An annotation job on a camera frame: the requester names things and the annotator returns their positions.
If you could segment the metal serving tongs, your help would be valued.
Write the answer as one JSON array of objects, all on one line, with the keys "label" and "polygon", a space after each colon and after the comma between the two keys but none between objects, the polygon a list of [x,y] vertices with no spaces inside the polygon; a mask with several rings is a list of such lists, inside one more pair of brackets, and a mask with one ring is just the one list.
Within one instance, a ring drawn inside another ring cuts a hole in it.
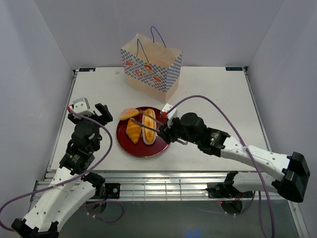
[{"label": "metal serving tongs", "polygon": [[134,117],[131,121],[142,128],[143,142],[146,145],[152,145],[157,137],[158,125],[163,125],[162,122],[156,119],[156,113],[153,109],[140,110],[139,114],[142,115],[142,121],[137,121]]}]

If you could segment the pink sugared bread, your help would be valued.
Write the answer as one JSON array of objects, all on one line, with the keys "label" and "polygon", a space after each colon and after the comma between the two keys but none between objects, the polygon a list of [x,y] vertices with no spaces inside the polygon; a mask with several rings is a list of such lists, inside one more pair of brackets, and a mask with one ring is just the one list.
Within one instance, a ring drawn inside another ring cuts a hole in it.
[{"label": "pink sugared bread", "polygon": [[133,118],[139,114],[139,110],[136,108],[124,109],[120,115],[120,120],[127,120]]}]

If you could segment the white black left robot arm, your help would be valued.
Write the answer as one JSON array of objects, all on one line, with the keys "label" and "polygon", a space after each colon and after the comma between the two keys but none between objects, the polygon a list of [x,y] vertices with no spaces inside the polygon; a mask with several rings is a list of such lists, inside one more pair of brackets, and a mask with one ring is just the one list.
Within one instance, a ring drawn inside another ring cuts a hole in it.
[{"label": "white black left robot arm", "polygon": [[106,105],[91,110],[86,98],[75,100],[68,107],[68,119],[75,128],[67,144],[59,168],[34,207],[11,227],[22,238],[56,238],[66,221],[89,198],[105,193],[105,179],[92,172],[94,152],[101,147],[100,129],[113,121]]}]

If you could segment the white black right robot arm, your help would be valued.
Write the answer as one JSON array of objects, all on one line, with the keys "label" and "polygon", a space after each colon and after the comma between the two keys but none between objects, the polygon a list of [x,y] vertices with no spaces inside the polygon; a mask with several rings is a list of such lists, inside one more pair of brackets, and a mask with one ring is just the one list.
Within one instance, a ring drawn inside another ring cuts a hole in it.
[{"label": "white black right robot arm", "polygon": [[224,182],[207,188],[211,197],[233,198],[252,191],[268,191],[292,202],[304,201],[311,173],[302,154],[277,154],[244,145],[227,132],[207,127],[196,113],[178,118],[162,112],[161,116],[167,122],[160,126],[158,136],[167,144],[192,143],[205,154],[234,160],[257,170],[255,174],[228,172]]}]

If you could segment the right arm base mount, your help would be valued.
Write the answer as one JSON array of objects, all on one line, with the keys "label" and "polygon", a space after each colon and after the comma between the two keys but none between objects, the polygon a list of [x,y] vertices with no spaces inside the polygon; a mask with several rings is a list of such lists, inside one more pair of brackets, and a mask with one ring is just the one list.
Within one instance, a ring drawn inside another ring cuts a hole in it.
[{"label": "right arm base mount", "polygon": [[209,198],[251,198],[253,196],[252,191],[240,192],[233,185],[226,185],[224,182],[209,182],[206,191]]}]

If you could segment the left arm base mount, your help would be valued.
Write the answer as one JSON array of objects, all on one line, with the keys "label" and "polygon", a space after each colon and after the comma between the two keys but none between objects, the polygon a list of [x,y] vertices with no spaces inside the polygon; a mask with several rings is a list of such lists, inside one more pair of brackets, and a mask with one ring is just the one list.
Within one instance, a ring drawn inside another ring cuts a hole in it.
[{"label": "left arm base mount", "polygon": [[120,197],[120,183],[104,183],[96,188],[95,199],[118,199]]}]

